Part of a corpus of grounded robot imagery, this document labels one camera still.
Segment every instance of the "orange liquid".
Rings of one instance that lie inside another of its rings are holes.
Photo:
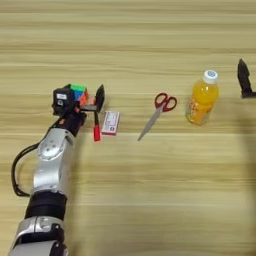
[[[197,125],[206,123],[218,96],[217,84],[207,84],[203,80],[196,82],[186,114],[188,120]]]

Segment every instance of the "bottle label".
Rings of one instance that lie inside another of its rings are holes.
[[[191,99],[188,103],[186,116],[190,122],[202,125],[208,121],[211,110],[211,105],[200,105],[194,99]]]

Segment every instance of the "black cable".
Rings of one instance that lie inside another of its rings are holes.
[[[16,181],[16,165],[19,162],[19,160],[24,157],[26,154],[28,154],[29,152],[35,150],[38,148],[39,144],[45,139],[45,137],[47,136],[47,134],[49,133],[49,131],[56,127],[56,125],[60,122],[61,119],[63,119],[63,117],[67,114],[68,111],[65,111],[47,130],[45,136],[43,137],[42,140],[40,140],[38,143],[35,143],[31,146],[28,146],[26,148],[24,148],[14,159],[13,163],[12,163],[12,167],[11,167],[11,181],[12,181],[12,187],[13,187],[13,191],[17,196],[22,196],[22,197],[29,197],[30,194],[24,192],[20,187],[19,184]]]

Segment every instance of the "red scissors handle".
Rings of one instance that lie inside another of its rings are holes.
[[[159,93],[155,98],[156,108],[163,107],[163,112],[173,110],[177,105],[177,99],[175,97],[168,97],[167,93]]]

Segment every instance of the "rubik's cube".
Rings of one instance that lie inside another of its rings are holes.
[[[88,90],[84,85],[71,84],[71,89],[74,91],[75,100],[80,102],[80,105],[88,104]]]

